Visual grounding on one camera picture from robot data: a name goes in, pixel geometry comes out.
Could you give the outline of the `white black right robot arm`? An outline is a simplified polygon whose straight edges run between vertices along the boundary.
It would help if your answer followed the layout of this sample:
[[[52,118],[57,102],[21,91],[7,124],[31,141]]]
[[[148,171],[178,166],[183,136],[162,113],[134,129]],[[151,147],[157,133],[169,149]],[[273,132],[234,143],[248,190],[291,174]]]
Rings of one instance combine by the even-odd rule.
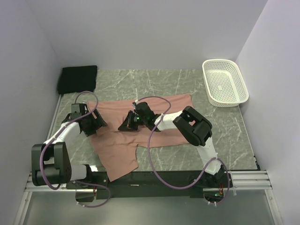
[[[204,188],[216,188],[222,183],[225,169],[213,146],[212,124],[205,117],[191,106],[171,114],[155,114],[146,102],[134,103],[134,106],[118,127],[119,131],[137,131],[140,126],[146,126],[152,132],[178,130],[197,148],[203,162],[203,174],[197,181]]]

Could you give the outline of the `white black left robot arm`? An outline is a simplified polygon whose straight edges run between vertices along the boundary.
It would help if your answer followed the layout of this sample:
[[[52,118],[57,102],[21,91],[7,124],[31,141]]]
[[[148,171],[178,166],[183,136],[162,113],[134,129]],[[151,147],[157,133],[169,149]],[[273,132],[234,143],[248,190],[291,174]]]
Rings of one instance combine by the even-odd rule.
[[[88,164],[72,165],[68,147],[81,133],[94,135],[107,123],[96,108],[89,110],[84,103],[71,105],[71,113],[62,121],[59,130],[47,141],[35,144],[31,149],[32,182],[35,186],[62,185],[77,181],[82,188],[94,182]]]

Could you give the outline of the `pink graphic t-shirt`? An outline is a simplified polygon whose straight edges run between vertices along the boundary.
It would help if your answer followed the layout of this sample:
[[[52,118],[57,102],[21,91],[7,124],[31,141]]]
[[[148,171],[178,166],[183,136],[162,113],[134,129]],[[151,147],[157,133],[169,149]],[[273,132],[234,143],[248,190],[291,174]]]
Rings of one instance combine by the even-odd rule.
[[[150,130],[139,127],[138,131],[121,132],[118,127],[132,109],[133,100],[88,102],[88,107],[98,110],[106,127],[101,127],[95,135],[90,136],[90,143],[107,171],[110,181],[132,172],[138,168],[136,159],[137,147],[167,147],[187,144],[187,140],[176,128],[156,132],[151,135]]]

